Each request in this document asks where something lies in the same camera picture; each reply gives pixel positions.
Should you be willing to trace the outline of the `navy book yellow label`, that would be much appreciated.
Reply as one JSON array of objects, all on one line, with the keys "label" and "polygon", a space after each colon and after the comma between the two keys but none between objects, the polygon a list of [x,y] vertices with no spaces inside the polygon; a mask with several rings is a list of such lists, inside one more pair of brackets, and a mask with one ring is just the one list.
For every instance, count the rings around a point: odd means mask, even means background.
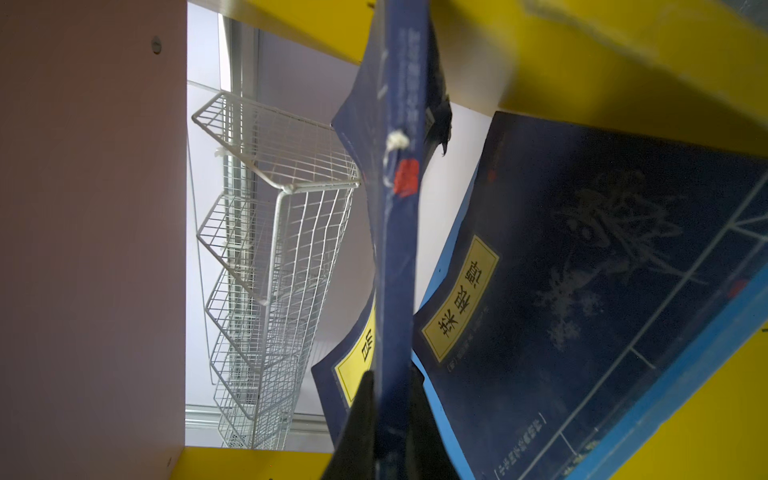
[{"label": "navy book yellow label", "polygon": [[361,171],[375,262],[373,479],[407,478],[410,368],[430,47],[426,1],[378,1],[332,126]]},{"label": "navy book yellow label", "polygon": [[766,263],[764,159],[495,114],[414,320],[472,477],[566,478]]}]

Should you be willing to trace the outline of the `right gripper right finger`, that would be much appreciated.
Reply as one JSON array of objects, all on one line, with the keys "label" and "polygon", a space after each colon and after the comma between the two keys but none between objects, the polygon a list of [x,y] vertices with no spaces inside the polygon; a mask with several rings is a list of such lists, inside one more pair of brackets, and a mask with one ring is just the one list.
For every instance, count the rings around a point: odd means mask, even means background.
[{"label": "right gripper right finger", "polygon": [[459,480],[446,451],[424,390],[424,375],[410,368],[407,478]]}]

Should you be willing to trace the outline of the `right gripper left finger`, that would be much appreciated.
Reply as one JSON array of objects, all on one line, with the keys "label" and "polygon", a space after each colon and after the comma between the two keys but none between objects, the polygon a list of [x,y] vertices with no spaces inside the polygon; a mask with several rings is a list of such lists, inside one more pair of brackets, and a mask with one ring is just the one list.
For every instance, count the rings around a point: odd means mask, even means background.
[{"label": "right gripper left finger", "polygon": [[374,478],[376,414],[374,373],[367,371],[361,377],[340,442],[322,480]]}]

